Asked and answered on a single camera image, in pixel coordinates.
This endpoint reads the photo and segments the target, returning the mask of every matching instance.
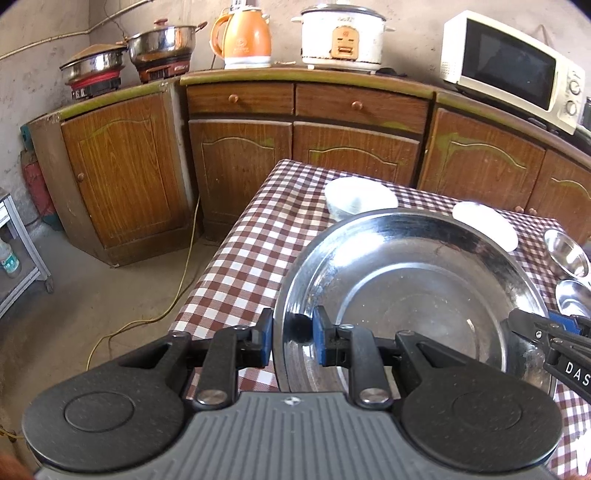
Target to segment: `white bowl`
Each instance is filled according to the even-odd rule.
[[[456,203],[452,217],[484,233],[506,252],[512,252],[519,245],[513,225],[499,212],[486,205],[475,202]]]
[[[378,181],[341,177],[324,187],[330,217],[336,222],[357,213],[398,207],[396,194]]]

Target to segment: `white plate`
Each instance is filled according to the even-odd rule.
[[[506,252],[519,245],[517,232],[505,217],[486,205],[475,202],[456,203],[452,217],[470,225],[497,243]]]

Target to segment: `yellow electric cord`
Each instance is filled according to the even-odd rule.
[[[170,307],[168,307],[164,311],[164,313],[158,315],[157,317],[155,317],[153,319],[149,319],[149,320],[134,320],[133,322],[129,322],[129,323],[123,325],[116,332],[113,332],[113,333],[110,333],[108,335],[102,336],[99,339],[99,341],[96,342],[95,347],[92,349],[92,351],[90,352],[90,355],[88,356],[88,361],[86,362],[86,371],[88,371],[88,369],[90,368],[90,361],[92,360],[92,356],[95,354],[96,349],[103,342],[103,340],[112,339],[113,337],[119,335],[120,333],[127,332],[128,330],[131,330],[133,328],[139,327],[140,325],[148,325],[150,323],[159,322],[160,320],[162,320],[164,317],[166,317],[166,315],[168,315],[172,311],[172,309],[174,308],[175,304],[178,302],[178,299],[181,296],[181,290],[183,288],[184,279],[185,279],[185,276],[187,275],[187,268],[189,267],[189,260],[191,258],[191,252],[193,251],[193,241],[195,239],[195,227],[197,225],[197,209],[199,208],[199,200],[200,200],[200,197],[197,198],[197,205],[195,206],[195,213],[193,214],[193,231],[191,232],[191,243],[189,244],[189,253],[187,254],[187,261],[185,262],[185,268],[184,268],[184,271],[183,271],[183,277],[181,278],[180,284],[178,284],[177,294],[174,296],[174,300],[170,304]]]
[[[10,438],[15,439],[15,440],[22,440],[24,438],[24,436],[22,436],[22,435],[14,435],[13,433],[9,433],[9,432],[7,432],[4,429],[0,429],[0,434],[1,435],[6,435],[7,437],[10,437]]]

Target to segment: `microwave oven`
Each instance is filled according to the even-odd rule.
[[[542,42],[469,10],[445,23],[440,76],[573,134],[585,72]]]

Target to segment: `concrete wall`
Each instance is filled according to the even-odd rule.
[[[126,7],[135,0],[107,0],[109,14]],[[273,61],[300,60],[301,26],[290,23],[290,18],[314,4],[314,0],[259,0],[259,6],[271,15]],[[591,84],[591,22],[569,0],[352,0],[370,7],[388,18],[388,24],[397,29],[386,33],[382,62],[413,79],[439,82],[439,58],[443,24],[466,9],[474,10],[542,40],[543,24],[549,33],[551,46],[581,65],[588,73]],[[230,0],[154,0],[138,7],[119,19],[128,35],[148,30],[157,18],[167,17],[169,23],[196,25],[209,22],[197,34],[197,48],[191,60],[192,70],[208,69],[212,52],[208,46],[209,31],[222,8]],[[105,17],[103,0],[90,2],[90,22],[95,24]],[[90,35],[91,43],[111,43],[120,39],[121,32],[113,23],[97,29]],[[216,60],[221,67],[221,60]],[[138,83],[137,73],[129,62],[122,75],[123,83]]]
[[[53,35],[88,28],[89,0],[20,0],[0,17],[0,55]],[[59,66],[89,45],[88,35],[33,47],[0,60],[0,186],[23,221],[38,215],[22,179],[20,126],[70,98]]]

